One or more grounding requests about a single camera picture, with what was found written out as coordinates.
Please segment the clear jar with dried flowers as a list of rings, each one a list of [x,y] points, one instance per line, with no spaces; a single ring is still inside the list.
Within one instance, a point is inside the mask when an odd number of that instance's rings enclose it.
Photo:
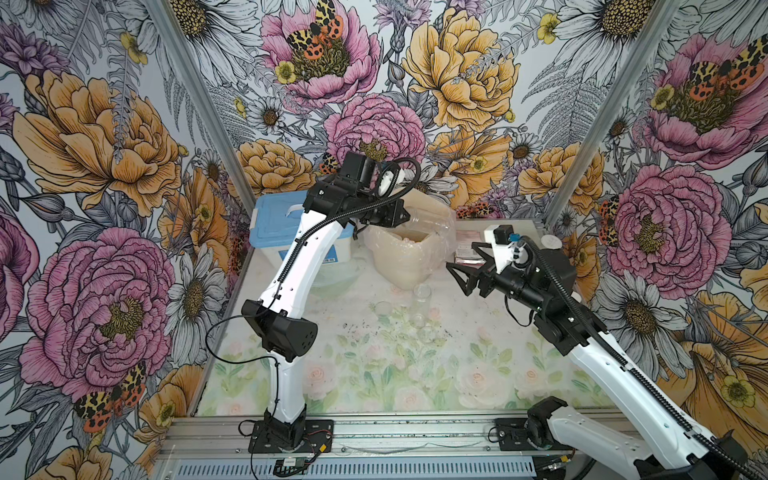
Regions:
[[[429,285],[421,283],[414,287],[409,307],[409,319],[417,329],[426,325],[431,309],[431,298],[432,289]]]

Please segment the tall jar with white lid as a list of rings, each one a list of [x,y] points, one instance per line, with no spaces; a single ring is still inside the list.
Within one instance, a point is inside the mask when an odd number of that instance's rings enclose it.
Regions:
[[[563,248],[563,242],[555,235],[546,234],[540,238],[541,246],[545,250],[561,250]]]

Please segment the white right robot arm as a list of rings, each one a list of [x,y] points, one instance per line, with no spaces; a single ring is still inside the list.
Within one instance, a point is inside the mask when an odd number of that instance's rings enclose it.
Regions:
[[[540,335],[587,373],[639,434],[625,435],[547,397],[528,411],[530,443],[572,447],[625,479],[760,478],[731,434],[716,436],[675,405],[573,297],[576,269],[562,251],[540,249],[527,237],[472,247],[481,267],[446,266],[463,293],[499,291],[527,307]]]

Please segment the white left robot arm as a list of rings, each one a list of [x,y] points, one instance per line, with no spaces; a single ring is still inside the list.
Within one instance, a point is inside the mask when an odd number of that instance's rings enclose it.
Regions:
[[[403,157],[377,163],[347,154],[337,172],[307,191],[297,233],[275,277],[258,299],[242,306],[272,363],[270,404],[254,427],[250,452],[294,452],[318,433],[307,424],[302,386],[302,362],[318,335],[317,324],[303,316],[311,286],[349,223],[394,228],[410,220],[403,198],[416,183],[399,185],[406,172],[418,177],[419,162]]]

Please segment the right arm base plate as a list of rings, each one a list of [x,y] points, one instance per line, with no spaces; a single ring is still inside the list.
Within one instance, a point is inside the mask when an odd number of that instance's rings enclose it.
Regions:
[[[555,440],[545,422],[531,418],[497,418],[492,431],[501,451],[552,452],[572,450]]]

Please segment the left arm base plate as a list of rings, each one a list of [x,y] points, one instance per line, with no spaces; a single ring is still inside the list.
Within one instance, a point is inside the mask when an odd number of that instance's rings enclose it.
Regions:
[[[298,419],[293,424],[257,421],[249,434],[252,454],[317,454],[332,450],[335,422]]]

